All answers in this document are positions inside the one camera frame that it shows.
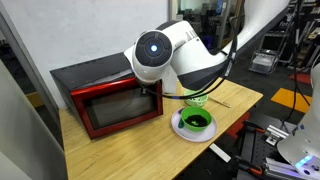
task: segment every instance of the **green cup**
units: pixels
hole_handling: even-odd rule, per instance
[[[189,106],[182,110],[181,120],[191,131],[200,132],[211,124],[212,117],[208,111],[201,107]]]
[[[196,93],[197,91],[192,91],[192,90],[186,90],[184,92],[185,96],[191,95]],[[197,98],[191,98],[191,99],[186,99],[184,100],[185,103],[187,103],[189,106],[203,106],[208,100],[208,95],[200,96]]]

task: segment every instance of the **wooden table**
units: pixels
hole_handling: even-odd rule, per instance
[[[184,88],[177,86],[177,94]],[[184,140],[171,127],[172,114],[187,106],[184,101],[163,100],[164,114],[141,124],[91,141],[74,116],[60,110],[69,179],[172,179],[211,145],[262,94],[225,81],[203,106],[216,119],[215,137],[203,143]],[[221,106],[211,98],[225,101]]]

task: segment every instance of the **white plate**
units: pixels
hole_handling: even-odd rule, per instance
[[[188,129],[186,126],[183,126],[183,128],[178,127],[181,119],[181,115],[179,113],[180,110],[181,109],[174,112],[171,118],[172,128],[179,136],[192,142],[204,142],[214,137],[214,135],[217,132],[217,122],[213,117],[212,117],[212,123],[205,130],[201,132],[193,132],[190,129]]]

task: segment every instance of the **microwave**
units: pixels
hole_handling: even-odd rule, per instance
[[[163,114],[162,97],[142,88],[123,53],[50,71],[90,139]],[[148,86],[162,93],[161,82]]]

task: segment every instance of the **white robot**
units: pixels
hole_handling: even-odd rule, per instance
[[[245,24],[237,37],[236,51],[232,43],[222,52],[211,55],[186,21],[167,22],[157,30],[143,33],[125,55],[142,84],[152,84],[163,78],[170,66],[182,86],[203,89],[230,64],[227,53],[246,49],[266,33],[286,14],[289,0],[246,0]],[[320,179],[320,65],[312,71],[313,102],[298,128],[278,143],[280,154],[307,179]]]

